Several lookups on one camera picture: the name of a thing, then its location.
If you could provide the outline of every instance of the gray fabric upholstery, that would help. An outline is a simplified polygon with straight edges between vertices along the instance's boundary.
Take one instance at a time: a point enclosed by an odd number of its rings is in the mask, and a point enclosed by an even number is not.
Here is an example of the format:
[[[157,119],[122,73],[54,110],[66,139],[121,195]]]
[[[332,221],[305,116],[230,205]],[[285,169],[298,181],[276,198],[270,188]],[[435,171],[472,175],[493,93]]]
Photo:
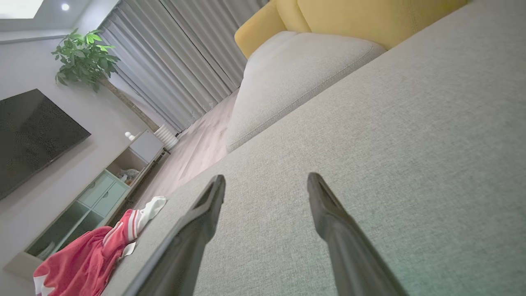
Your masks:
[[[409,294],[523,294],[525,11],[475,0],[255,136],[170,196],[104,295],[126,289],[215,174],[225,203],[194,295],[336,295],[311,171]]]
[[[226,131],[227,151],[384,52],[380,45],[357,38],[276,34],[247,62]]]

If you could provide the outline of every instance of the yellow cushion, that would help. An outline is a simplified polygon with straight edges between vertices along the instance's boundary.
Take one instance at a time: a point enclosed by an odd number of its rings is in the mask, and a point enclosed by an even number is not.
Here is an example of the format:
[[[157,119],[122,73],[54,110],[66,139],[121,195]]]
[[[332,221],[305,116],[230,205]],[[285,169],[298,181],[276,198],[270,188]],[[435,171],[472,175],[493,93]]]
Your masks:
[[[390,49],[468,0],[298,0],[314,33],[351,36]]]
[[[300,33],[310,32],[309,25],[298,7],[298,0],[277,0],[276,4],[279,16],[287,30]]]
[[[266,40],[286,30],[279,16],[276,1],[271,1],[237,30],[234,39],[245,57],[248,58]]]

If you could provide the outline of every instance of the wall-mounted tv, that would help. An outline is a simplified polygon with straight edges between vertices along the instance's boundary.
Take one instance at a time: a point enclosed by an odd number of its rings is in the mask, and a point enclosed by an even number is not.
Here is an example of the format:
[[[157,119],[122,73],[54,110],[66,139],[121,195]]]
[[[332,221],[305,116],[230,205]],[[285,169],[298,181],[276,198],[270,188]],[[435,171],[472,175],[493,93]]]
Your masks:
[[[0,99],[0,200],[90,135],[39,90]]]

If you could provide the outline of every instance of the curtain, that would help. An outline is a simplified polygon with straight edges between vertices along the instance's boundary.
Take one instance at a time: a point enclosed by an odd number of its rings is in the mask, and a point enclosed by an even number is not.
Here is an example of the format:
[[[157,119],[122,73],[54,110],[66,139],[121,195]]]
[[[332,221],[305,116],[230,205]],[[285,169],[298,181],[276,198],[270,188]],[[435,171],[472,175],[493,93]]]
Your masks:
[[[267,0],[122,0],[102,24],[119,75],[181,132],[237,89],[234,34]]]

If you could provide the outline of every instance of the cabinet drawer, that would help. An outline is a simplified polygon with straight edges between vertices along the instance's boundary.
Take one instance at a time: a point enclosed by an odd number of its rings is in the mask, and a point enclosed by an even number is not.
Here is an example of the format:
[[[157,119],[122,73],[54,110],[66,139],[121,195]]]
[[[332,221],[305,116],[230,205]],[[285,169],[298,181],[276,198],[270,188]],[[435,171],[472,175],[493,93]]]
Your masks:
[[[78,200],[87,207],[92,208],[98,199],[108,190],[114,180],[105,173],[101,174],[88,188],[80,195]]]
[[[116,182],[97,202],[93,210],[103,217],[106,217],[127,189],[128,188],[124,188],[122,185]]]

